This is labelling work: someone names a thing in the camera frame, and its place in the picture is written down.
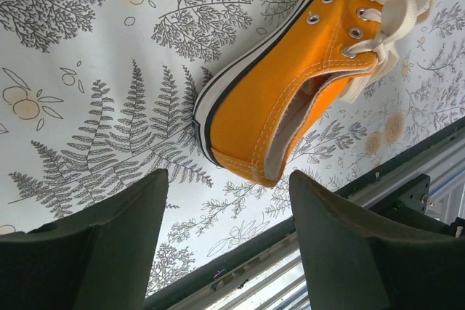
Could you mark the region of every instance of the orange sneaker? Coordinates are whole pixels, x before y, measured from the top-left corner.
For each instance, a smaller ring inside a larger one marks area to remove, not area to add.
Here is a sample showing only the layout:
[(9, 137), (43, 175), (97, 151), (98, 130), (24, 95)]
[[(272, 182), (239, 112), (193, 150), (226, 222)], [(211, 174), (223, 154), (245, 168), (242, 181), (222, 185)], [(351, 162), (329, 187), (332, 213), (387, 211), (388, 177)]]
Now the orange sneaker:
[(273, 187), (310, 126), (336, 98), (353, 102), (387, 74), (399, 59), (395, 42), (434, 3), (299, 0), (280, 27), (200, 93), (193, 125), (204, 154)]

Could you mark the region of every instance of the white tablecloth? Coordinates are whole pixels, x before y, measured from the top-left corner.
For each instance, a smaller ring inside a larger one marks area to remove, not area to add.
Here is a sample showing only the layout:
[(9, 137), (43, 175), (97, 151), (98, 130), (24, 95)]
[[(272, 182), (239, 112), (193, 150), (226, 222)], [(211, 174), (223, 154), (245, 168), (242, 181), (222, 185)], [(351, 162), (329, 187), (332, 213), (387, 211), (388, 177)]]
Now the white tablecloth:
[(465, 0), (439, 0), (399, 43), (389, 76), (353, 105), (331, 105), (276, 188), (216, 168), (192, 138), (195, 97), (295, 3), (0, 0), (0, 233), (167, 168), (150, 294), (288, 218), (294, 168), (335, 190), (465, 114)]

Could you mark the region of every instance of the canvas shoe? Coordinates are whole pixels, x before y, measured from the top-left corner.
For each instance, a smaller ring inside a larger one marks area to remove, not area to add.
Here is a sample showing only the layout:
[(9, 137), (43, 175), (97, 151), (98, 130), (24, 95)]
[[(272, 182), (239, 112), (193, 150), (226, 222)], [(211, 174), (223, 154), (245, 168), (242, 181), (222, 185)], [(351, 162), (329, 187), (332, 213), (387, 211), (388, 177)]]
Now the canvas shoe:
[(206, 157), (273, 187), (286, 159), (336, 99), (353, 102), (387, 74), (395, 42), (435, 0), (300, 0), (265, 40), (214, 76), (195, 103)]

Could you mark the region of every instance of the tablecloth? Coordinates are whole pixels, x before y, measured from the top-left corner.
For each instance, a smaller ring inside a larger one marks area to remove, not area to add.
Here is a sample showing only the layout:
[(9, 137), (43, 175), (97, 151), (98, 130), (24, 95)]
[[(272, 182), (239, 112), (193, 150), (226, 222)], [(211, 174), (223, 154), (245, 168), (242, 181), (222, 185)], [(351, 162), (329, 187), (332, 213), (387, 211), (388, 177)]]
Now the tablecloth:
[(149, 295), (288, 218), (293, 169), (336, 190), (465, 115), (465, 0), (438, 0), (389, 76), (326, 110), (276, 188), (210, 164), (190, 128), (198, 92), (296, 2), (0, 0), (0, 233), (167, 168)]

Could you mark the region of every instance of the shoelace bow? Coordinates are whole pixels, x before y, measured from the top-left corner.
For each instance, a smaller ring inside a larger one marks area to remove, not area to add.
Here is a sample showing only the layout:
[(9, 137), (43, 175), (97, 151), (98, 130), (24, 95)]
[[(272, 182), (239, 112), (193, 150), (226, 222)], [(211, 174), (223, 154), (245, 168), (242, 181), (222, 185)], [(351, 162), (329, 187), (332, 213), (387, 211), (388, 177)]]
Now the shoelace bow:
[(436, 0), (374, 0), (383, 5), (382, 12), (367, 9), (363, 17), (381, 23), (381, 28), (374, 39), (361, 41), (348, 48), (350, 54), (375, 52), (378, 56), (379, 68), (366, 77), (353, 78), (340, 99), (353, 103), (363, 89), (390, 72), (399, 61), (399, 53), (395, 42), (407, 36), (415, 27), (428, 18)]

